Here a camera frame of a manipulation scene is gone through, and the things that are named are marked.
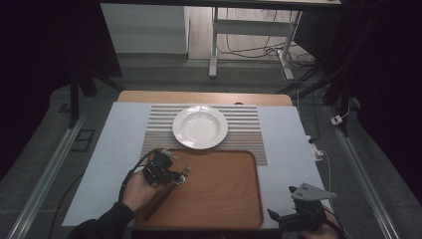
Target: human hand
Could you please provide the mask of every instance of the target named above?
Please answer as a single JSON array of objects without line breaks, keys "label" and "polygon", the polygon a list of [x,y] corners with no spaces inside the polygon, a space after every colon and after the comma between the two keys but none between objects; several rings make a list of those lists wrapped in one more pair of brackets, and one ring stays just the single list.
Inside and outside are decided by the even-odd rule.
[{"label": "human hand", "polygon": [[[326,219],[334,223],[337,227],[340,228],[338,221],[335,217],[329,213],[325,212]],[[323,224],[317,231],[301,231],[299,234],[305,239],[339,239],[340,236],[338,233],[332,229],[330,226]]]},{"label": "human hand", "polygon": [[134,212],[145,206],[162,188],[163,185],[149,185],[142,171],[136,172],[127,183],[121,202]]}]

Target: plate rim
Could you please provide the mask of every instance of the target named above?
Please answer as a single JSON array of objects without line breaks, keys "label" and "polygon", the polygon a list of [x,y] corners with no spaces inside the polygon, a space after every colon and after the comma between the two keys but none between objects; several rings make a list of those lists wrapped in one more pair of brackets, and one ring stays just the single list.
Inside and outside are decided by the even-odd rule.
[{"label": "plate rim", "polygon": [[[178,123],[182,123],[183,119],[186,119],[187,116],[191,115],[192,113],[189,113],[188,111],[191,109],[197,109],[199,108],[198,111],[196,111],[195,113],[199,113],[199,112],[204,112],[204,113],[208,113],[210,114],[210,112],[214,113],[214,114],[210,114],[213,117],[215,117],[215,119],[219,122],[220,124],[220,131],[219,134],[210,142],[210,143],[205,143],[205,144],[201,144],[201,145],[195,145],[195,144],[188,144],[183,142],[177,135],[176,135],[176,131],[180,130],[180,128],[176,128]],[[172,131],[173,131],[173,135],[174,137],[177,139],[177,141],[179,141],[181,144],[189,147],[189,148],[193,148],[193,149],[207,149],[213,146],[218,145],[220,142],[222,142],[224,140],[224,138],[227,136],[228,133],[228,127],[229,124],[227,122],[226,117],[217,109],[206,106],[206,105],[196,105],[196,106],[191,106],[188,108],[183,109],[181,112],[179,112],[177,114],[177,116],[174,118],[173,120],[173,124],[172,124]]]}]

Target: white plate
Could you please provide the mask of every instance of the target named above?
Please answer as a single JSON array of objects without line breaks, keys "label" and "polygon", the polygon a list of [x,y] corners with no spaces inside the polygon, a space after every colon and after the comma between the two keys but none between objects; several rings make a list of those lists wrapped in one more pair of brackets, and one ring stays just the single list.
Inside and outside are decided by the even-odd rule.
[{"label": "white plate", "polygon": [[196,149],[217,145],[226,137],[228,128],[223,114],[205,106],[185,109],[173,122],[173,133],[177,140]]}]

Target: wooden tray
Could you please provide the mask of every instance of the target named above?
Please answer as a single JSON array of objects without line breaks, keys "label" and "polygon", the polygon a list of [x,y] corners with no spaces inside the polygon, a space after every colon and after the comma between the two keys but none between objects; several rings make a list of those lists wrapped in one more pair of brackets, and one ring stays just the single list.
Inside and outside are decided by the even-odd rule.
[{"label": "wooden tray", "polygon": [[261,226],[261,193],[253,153],[170,150],[179,157],[170,169],[181,171],[189,166],[191,173],[149,220],[143,217],[154,200],[136,213],[138,225],[186,229],[256,229]]}]

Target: white striped placemat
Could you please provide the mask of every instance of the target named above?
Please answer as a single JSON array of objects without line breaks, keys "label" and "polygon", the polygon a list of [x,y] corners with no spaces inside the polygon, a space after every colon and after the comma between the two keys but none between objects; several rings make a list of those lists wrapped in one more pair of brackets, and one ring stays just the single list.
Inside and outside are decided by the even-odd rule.
[{"label": "white striped placemat", "polygon": [[[151,106],[145,131],[141,156],[155,148],[187,148],[173,134],[176,116],[195,105],[154,104]],[[207,105],[218,110],[227,119],[229,130],[226,137],[213,150],[249,150],[255,155],[257,165],[268,165],[260,120],[256,106]]]}]

